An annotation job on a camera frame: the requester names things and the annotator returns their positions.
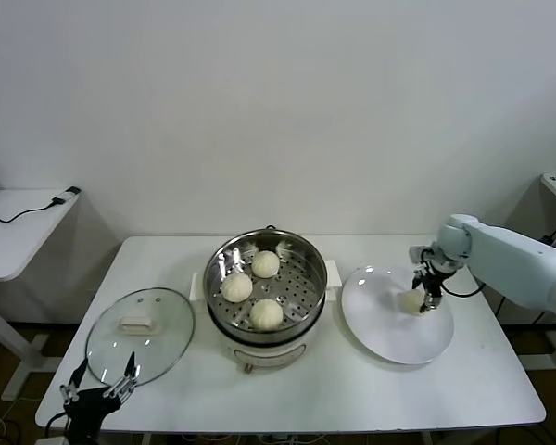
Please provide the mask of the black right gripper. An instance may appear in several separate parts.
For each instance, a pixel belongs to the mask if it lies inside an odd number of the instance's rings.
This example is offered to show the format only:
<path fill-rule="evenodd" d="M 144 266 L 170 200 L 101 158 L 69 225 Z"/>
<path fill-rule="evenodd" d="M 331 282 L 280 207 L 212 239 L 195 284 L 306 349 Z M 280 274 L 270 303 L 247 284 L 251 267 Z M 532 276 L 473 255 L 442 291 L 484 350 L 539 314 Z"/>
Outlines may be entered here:
<path fill-rule="evenodd" d="M 412 278 L 411 288 L 417 289 L 420 285 L 427 295 L 423 298 L 423 303 L 419 308 L 420 314 L 434 311 L 438 308 L 442 297 L 442 276 L 436 273 L 422 271 Z"/>

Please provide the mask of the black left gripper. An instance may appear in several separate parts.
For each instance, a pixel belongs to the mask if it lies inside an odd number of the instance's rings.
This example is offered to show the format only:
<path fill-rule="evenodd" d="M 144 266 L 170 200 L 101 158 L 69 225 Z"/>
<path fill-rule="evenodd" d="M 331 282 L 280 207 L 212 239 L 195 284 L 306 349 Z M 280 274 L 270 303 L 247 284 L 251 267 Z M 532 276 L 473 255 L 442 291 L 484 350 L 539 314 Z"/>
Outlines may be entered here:
<path fill-rule="evenodd" d="M 65 438 L 69 444 L 96 444 L 106 417 L 120 407 L 120 399 L 128 399 L 137 386 L 135 353 L 132 352 L 123 375 L 109 388 L 85 389 L 79 392 L 88 367 L 88 359 L 72 372 L 67 385 L 59 387 L 70 423 Z"/>

